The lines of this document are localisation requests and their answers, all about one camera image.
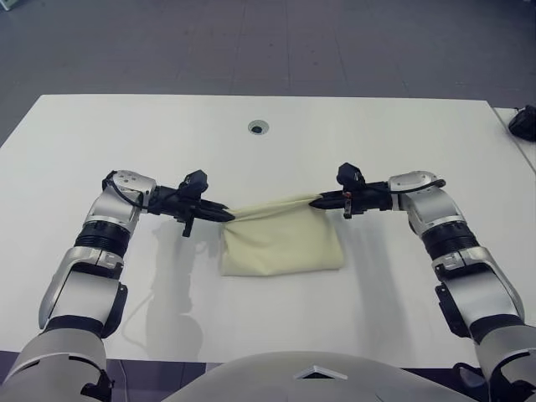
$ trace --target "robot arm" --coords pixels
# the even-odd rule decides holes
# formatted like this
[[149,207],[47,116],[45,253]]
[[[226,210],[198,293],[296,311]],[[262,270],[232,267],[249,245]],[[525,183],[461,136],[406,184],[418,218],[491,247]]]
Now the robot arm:
[[521,298],[489,251],[478,244],[461,211],[428,172],[370,183],[356,167],[339,168],[343,191],[324,193],[312,206],[344,208],[344,217],[368,209],[400,210],[425,244],[441,283],[435,288],[450,330],[475,343],[492,400],[526,400],[536,390],[536,328],[524,324]]
[[223,204],[201,199],[207,187],[202,171],[189,174],[178,188],[157,186],[152,178],[128,171],[111,172],[103,180],[101,195],[41,302],[44,331],[19,354],[0,400],[111,400],[101,339],[121,322],[127,288],[119,279],[139,216],[171,215],[185,223],[187,237],[195,218],[232,220]]

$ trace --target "cable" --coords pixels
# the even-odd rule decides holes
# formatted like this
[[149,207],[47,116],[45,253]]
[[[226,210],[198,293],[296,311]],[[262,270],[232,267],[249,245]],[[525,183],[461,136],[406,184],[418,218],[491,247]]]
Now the cable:
[[121,371],[123,372],[123,379],[125,381],[125,402],[128,402],[128,380],[126,378],[126,370],[122,360],[119,360],[119,367],[121,367]]
[[117,193],[117,195],[119,197],[121,197],[121,199],[123,201],[125,201],[126,203],[129,203],[130,205],[132,205],[133,207],[136,207],[136,208],[139,208],[139,209],[147,209],[146,207],[144,207],[143,205],[135,202],[135,201],[132,201],[130,198],[128,198],[125,194],[123,194],[121,192],[121,190],[116,186],[116,184],[114,183],[114,181],[112,179],[108,179],[106,180],[106,183],[109,184]]
[[445,185],[446,185],[446,181],[443,180],[442,178],[440,178],[439,180],[435,180],[435,181],[433,181],[431,183],[425,184],[424,186],[420,186],[420,187],[417,187],[417,188],[410,188],[408,190],[400,190],[400,191],[383,190],[382,188],[376,188],[376,187],[373,187],[373,186],[370,186],[370,185],[367,185],[367,188],[369,188],[369,189],[371,189],[373,191],[376,191],[378,193],[407,194],[407,193],[414,193],[415,191],[424,190],[425,188],[432,187],[432,186],[436,186],[438,188],[441,188],[441,187],[445,187]]

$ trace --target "cloth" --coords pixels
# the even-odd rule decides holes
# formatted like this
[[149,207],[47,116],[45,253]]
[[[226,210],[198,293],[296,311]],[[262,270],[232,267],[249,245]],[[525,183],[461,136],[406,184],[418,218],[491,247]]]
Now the cloth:
[[326,211],[309,206],[306,194],[259,206],[230,210],[224,224],[224,276],[273,276],[336,270],[344,258]]

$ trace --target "table surface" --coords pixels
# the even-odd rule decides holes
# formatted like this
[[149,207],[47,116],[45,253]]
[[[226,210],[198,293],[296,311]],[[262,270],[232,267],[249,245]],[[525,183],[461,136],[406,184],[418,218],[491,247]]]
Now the table surface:
[[[248,133],[255,119],[269,123],[264,136]],[[370,182],[419,169],[445,178],[536,324],[533,171],[484,101],[47,95],[0,148],[0,349],[18,351],[38,333],[41,297],[110,170],[172,186],[202,168],[206,198],[238,208],[338,189],[343,162]],[[143,215],[108,357],[224,362],[317,350],[400,367],[475,363],[471,341],[448,330],[405,214],[341,215],[331,214],[340,271],[269,278],[219,275],[217,224],[196,221],[182,239],[181,224]]]
[[496,107],[495,112],[501,119],[502,123],[507,129],[508,135],[518,144],[519,150],[527,158],[527,162],[530,164],[534,173],[536,174],[536,142],[525,141],[522,138],[515,137],[510,134],[508,130],[508,123],[518,114],[515,109],[508,109],[502,107]]

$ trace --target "beige cloth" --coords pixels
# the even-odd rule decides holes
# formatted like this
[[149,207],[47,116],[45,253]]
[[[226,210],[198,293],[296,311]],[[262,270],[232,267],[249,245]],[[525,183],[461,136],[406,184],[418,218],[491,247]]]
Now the beige cloth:
[[230,210],[224,224],[224,276],[273,276],[336,270],[344,258],[326,212],[309,206],[307,194],[244,209]]

